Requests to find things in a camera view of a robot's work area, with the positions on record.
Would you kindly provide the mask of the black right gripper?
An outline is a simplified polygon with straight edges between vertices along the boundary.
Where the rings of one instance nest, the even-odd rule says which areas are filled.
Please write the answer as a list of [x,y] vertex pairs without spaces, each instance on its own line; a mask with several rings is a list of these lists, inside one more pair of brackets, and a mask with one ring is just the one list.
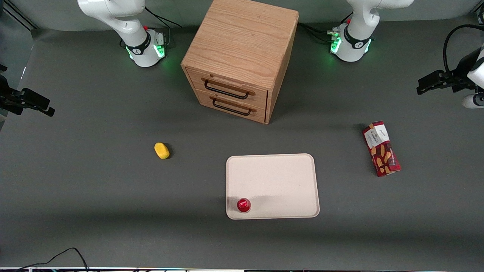
[[2,110],[6,110],[15,115],[21,115],[24,107],[27,105],[38,109],[39,112],[53,117],[55,109],[50,107],[50,100],[43,95],[36,93],[29,88],[23,88],[22,91],[18,91],[11,88],[7,79],[4,76],[0,76],[0,106]]

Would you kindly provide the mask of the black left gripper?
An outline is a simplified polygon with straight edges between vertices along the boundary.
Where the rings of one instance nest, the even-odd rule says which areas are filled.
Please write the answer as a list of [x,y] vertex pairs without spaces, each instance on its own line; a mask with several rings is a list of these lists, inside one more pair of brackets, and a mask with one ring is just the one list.
[[437,70],[419,79],[418,86],[416,88],[417,94],[422,95],[429,90],[445,88],[446,73],[448,74],[449,79],[452,81],[451,85],[454,93],[463,89],[474,90],[476,93],[478,93],[479,87],[467,77],[467,74],[471,71],[472,67],[474,67],[478,56],[479,49],[476,49],[462,57],[455,69],[449,70],[447,55],[444,54],[443,63],[446,72],[443,70]]

